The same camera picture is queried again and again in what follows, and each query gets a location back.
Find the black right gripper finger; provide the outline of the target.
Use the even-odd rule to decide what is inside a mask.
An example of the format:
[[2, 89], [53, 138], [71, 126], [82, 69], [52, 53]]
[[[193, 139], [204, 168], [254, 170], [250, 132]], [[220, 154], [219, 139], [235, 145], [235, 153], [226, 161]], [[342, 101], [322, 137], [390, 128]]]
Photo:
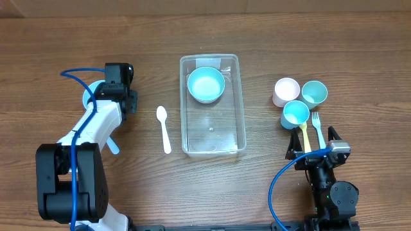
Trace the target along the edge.
[[285, 159], [294, 160], [303, 154], [297, 130], [291, 130], [290, 143], [286, 151]]
[[328, 127], [328, 141], [341, 140], [342, 138], [337, 134], [332, 126]]

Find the light blue plastic bowl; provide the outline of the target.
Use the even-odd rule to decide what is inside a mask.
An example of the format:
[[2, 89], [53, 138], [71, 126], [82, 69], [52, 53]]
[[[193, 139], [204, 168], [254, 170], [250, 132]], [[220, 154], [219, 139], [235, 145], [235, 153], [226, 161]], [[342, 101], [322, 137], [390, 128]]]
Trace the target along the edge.
[[[89, 89], [91, 90], [92, 93], [94, 93], [97, 89], [97, 86], [104, 82], [105, 82], [104, 80], [95, 81], [89, 85]], [[87, 109], [87, 105], [90, 99], [91, 99], [91, 94], [87, 90], [85, 90], [83, 93], [83, 97], [82, 97], [82, 103], [85, 109]]]

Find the green plastic bowl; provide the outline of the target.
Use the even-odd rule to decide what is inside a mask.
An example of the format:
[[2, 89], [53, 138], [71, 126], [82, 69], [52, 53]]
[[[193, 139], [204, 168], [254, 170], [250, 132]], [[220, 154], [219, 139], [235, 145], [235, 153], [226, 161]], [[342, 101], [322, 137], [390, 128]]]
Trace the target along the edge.
[[199, 67], [188, 77], [189, 93], [200, 103], [212, 103], [222, 96], [225, 78], [214, 67]]

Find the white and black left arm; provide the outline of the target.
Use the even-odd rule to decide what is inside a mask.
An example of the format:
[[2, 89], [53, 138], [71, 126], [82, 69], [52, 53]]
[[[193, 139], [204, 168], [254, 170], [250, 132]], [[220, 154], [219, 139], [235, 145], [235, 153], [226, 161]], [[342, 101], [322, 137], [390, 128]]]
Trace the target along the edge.
[[111, 133], [137, 109], [130, 85], [134, 68], [107, 63], [105, 78], [84, 84], [86, 109], [72, 130], [37, 149], [37, 203], [44, 220], [68, 224], [71, 230], [135, 230], [132, 220], [109, 203], [101, 151]]

